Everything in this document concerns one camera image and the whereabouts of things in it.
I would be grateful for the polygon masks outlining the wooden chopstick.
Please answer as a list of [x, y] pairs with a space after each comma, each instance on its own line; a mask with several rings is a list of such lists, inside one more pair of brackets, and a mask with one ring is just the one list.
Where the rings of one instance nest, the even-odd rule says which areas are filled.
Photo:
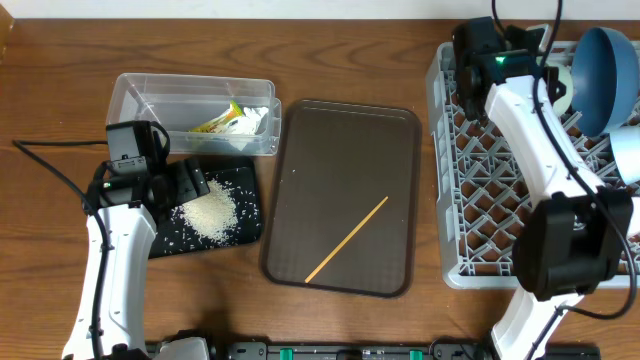
[[348, 242], [370, 221], [379, 209], [388, 201], [389, 196], [385, 196], [342, 240], [332, 251], [314, 268], [304, 279], [304, 283], [310, 283], [318, 273], [348, 244]]

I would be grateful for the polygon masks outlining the pile of white rice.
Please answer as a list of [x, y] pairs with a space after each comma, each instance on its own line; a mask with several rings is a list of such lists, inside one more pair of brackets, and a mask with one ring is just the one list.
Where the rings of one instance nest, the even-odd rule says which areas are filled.
[[159, 229], [164, 254], [255, 242], [262, 231], [256, 193], [230, 180], [213, 178], [210, 193], [172, 211]]

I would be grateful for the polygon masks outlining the grey plastic dishwasher rack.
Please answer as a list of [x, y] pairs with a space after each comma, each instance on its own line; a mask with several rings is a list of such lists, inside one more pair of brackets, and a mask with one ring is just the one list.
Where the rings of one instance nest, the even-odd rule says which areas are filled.
[[514, 288], [511, 248], [530, 196], [506, 140], [494, 124], [466, 118], [456, 88], [453, 46], [445, 42], [426, 76], [443, 279], [455, 289]]

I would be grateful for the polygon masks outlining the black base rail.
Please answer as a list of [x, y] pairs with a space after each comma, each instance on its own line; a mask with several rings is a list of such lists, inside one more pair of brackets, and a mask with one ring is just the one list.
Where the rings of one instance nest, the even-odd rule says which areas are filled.
[[266, 338], [224, 343], [198, 330], [181, 330], [161, 341], [149, 341], [146, 350], [155, 358], [163, 350], [173, 350], [173, 341], [189, 337], [202, 338], [208, 346], [209, 357], [220, 360], [473, 360], [497, 357], [486, 340], [474, 342], [446, 336], [424, 344], [271, 342]]

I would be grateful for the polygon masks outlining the light blue bowl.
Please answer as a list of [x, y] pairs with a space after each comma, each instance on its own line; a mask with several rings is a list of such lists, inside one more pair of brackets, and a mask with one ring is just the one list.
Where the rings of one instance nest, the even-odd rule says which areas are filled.
[[638, 126], [624, 126], [609, 134], [615, 164], [622, 181], [626, 185], [639, 181], [639, 146], [640, 133]]

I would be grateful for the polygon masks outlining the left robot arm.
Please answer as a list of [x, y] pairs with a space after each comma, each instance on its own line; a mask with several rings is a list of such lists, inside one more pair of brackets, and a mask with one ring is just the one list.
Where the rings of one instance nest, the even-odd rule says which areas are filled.
[[106, 133], [110, 158], [82, 194], [88, 261], [65, 359], [146, 358], [144, 291], [157, 227], [210, 191], [197, 159], [167, 161], [171, 141], [158, 123], [111, 124]]

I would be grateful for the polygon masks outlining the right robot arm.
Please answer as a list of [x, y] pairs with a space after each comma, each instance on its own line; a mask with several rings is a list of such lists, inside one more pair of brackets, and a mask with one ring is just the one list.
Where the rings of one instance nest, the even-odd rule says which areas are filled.
[[468, 118], [498, 127], [533, 205], [512, 248], [518, 286], [475, 356], [537, 359], [566, 313], [614, 320], [633, 306], [633, 263], [619, 310], [594, 313], [578, 304], [616, 274], [620, 260], [631, 260], [628, 240], [639, 232], [639, 201], [606, 187], [563, 129], [543, 79], [549, 41], [513, 26], [499, 32], [490, 17], [458, 25], [452, 39], [459, 104]]

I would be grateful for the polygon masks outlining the brown serving tray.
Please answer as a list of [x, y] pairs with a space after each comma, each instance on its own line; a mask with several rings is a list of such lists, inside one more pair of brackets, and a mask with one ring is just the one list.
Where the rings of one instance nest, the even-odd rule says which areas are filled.
[[[281, 285], [381, 298], [410, 287], [421, 123], [400, 108], [301, 100], [286, 114], [260, 267]], [[385, 197], [308, 284], [304, 279]]]

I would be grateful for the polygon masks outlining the light green bowl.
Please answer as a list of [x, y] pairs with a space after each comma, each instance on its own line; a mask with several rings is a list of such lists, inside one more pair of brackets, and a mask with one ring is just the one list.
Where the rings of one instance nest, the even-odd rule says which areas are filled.
[[554, 113], [560, 117], [570, 108], [574, 96], [574, 84], [570, 73], [570, 68], [559, 63], [552, 63], [552, 67], [558, 69], [559, 95], [553, 102]]

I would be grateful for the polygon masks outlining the clear plastic waste bin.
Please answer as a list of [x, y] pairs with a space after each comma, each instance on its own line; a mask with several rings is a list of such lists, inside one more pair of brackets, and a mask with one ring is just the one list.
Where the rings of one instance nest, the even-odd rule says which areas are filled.
[[[242, 111], [244, 107], [269, 109], [242, 151], [229, 143], [226, 129], [190, 132], [225, 112], [231, 100]], [[281, 113], [275, 86], [266, 79], [124, 73], [115, 82], [106, 123], [157, 122], [168, 132], [173, 154], [273, 156], [279, 147]]]

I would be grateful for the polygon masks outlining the dark blue plate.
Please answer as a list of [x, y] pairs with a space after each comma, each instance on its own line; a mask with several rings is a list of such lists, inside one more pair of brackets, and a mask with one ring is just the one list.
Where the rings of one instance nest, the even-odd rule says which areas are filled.
[[571, 64], [573, 110], [580, 132], [608, 134], [626, 123], [639, 92], [639, 58], [620, 31], [594, 27], [578, 42]]

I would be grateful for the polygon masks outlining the black plastic tray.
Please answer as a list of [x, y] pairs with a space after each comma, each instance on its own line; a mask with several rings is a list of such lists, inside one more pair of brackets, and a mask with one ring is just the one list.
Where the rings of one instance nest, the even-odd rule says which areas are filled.
[[210, 193], [174, 208], [158, 227], [151, 259], [256, 242], [262, 214], [255, 166], [249, 157], [202, 158]]

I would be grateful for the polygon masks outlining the yellow green snack wrapper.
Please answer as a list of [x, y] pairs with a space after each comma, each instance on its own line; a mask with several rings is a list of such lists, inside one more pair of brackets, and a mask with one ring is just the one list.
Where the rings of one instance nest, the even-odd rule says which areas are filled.
[[190, 129], [190, 132], [195, 133], [219, 133], [222, 128], [226, 127], [229, 123], [238, 117], [244, 115], [244, 112], [239, 105], [231, 100], [229, 108], [216, 118], [213, 118], [195, 128]]

